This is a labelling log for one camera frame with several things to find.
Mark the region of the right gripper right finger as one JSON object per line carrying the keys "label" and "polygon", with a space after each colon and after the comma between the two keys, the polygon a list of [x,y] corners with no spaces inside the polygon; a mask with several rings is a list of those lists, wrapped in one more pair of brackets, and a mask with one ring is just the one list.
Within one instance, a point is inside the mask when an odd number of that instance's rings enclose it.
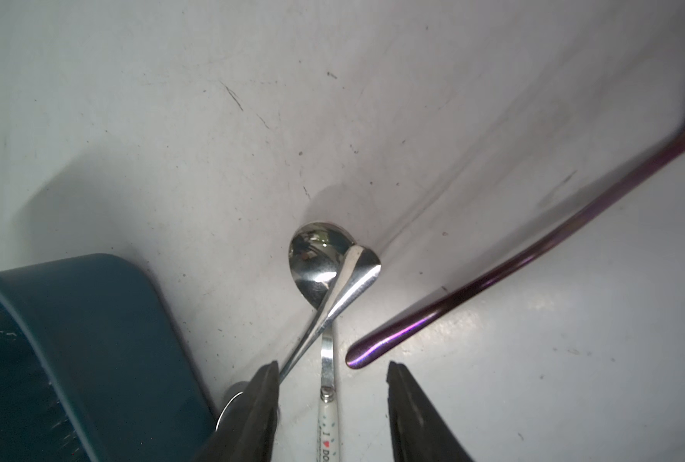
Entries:
{"label": "right gripper right finger", "polygon": [[390,362],[387,382],[394,461],[473,462],[404,364]]}

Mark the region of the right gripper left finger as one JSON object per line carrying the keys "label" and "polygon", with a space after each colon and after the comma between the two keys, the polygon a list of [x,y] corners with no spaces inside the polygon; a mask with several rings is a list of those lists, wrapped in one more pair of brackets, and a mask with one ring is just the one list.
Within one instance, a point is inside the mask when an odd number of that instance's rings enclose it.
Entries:
{"label": "right gripper left finger", "polygon": [[195,461],[270,461],[278,425],[276,361],[261,366]]}

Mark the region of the teal plastic storage box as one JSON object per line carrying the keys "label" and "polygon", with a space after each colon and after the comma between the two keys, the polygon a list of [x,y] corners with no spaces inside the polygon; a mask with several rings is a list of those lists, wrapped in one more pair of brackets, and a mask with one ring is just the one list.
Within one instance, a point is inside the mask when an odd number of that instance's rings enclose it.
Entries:
{"label": "teal plastic storage box", "polygon": [[0,461],[191,461],[213,430],[141,269],[91,254],[0,271]]}

